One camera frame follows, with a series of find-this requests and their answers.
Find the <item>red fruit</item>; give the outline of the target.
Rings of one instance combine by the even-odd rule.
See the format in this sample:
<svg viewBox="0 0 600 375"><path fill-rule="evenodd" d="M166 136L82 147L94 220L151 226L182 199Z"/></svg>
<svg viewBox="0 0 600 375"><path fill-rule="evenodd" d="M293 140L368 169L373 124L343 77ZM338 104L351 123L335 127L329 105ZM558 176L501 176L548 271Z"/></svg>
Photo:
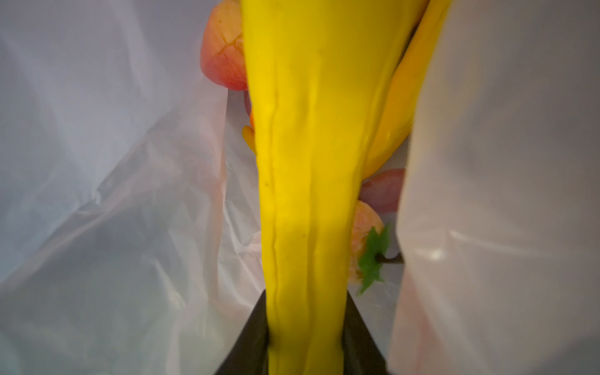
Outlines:
<svg viewBox="0 0 600 375"><path fill-rule="evenodd" d="M236 92L248 89L240 1L220 1L209 15L200 50L202 73Z"/></svg>

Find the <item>red strawberry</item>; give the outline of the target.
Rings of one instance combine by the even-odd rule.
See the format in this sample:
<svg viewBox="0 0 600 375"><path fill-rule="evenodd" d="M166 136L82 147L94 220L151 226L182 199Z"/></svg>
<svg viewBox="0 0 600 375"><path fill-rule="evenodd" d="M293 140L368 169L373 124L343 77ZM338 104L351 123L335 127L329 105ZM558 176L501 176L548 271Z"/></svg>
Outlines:
<svg viewBox="0 0 600 375"><path fill-rule="evenodd" d="M365 202L358 201L353 221L348 258L348 282L358 285L356 295L362 295L373 283L382 282L382 262L390 245L389 226Z"/></svg>

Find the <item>yellow banana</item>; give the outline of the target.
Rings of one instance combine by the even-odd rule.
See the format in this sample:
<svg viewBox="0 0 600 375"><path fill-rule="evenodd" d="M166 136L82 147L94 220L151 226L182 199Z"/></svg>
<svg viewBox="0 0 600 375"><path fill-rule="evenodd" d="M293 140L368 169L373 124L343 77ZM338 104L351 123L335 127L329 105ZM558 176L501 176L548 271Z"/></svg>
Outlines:
<svg viewBox="0 0 600 375"><path fill-rule="evenodd" d="M340 374L363 166L424 1L244 1L271 374Z"/></svg>
<svg viewBox="0 0 600 375"><path fill-rule="evenodd" d="M362 179L377 172L410 135L420 89L452 2L402 1L401 4L408 10L402 20L408 31L405 49L389 86Z"/></svg>

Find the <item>pink plastic bag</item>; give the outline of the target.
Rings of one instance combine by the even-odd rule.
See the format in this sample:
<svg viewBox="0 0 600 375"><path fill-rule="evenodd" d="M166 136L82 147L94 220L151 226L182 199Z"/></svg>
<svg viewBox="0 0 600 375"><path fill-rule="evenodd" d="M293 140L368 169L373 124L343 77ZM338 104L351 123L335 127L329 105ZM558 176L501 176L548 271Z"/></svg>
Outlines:
<svg viewBox="0 0 600 375"><path fill-rule="evenodd" d="M211 1L1 4L1 372L212 374L264 289ZM355 303L393 374L599 372L599 4L459 1Z"/></svg>

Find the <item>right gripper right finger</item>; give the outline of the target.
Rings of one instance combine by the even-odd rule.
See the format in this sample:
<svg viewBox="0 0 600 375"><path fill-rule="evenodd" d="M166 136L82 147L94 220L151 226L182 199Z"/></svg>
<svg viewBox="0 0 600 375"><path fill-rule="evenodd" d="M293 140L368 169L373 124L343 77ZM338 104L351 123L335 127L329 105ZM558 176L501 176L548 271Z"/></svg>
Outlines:
<svg viewBox="0 0 600 375"><path fill-rule="evenodd" d="M388 375L384 356L373 340L349 292L342 330L342 350L344 375Z"/></svg>

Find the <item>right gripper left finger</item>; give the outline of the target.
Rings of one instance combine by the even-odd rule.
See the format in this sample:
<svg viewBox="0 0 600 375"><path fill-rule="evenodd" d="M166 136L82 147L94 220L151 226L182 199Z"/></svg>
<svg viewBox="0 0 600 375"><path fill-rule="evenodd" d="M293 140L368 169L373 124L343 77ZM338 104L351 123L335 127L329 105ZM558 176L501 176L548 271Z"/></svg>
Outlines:
<svg viewBox="0 0 600 375"><path fill-rule="evenodd" d="M231 351L215 375L267 375L269 328L263 291Z"/></svg>

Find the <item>yellow fruit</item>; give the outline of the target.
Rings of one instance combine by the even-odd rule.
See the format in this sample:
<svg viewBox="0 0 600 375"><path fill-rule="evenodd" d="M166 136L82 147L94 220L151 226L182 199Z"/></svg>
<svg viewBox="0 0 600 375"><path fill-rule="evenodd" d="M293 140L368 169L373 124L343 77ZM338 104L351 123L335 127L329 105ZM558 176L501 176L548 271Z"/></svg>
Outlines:
<svg viewBox="0 0 600 375"><path fill-rule="evenodd" d="M255 141L255 131L251 126L244 126L242 128L242 137L248 145L249 149L256 154L256 141Z"/></svg>

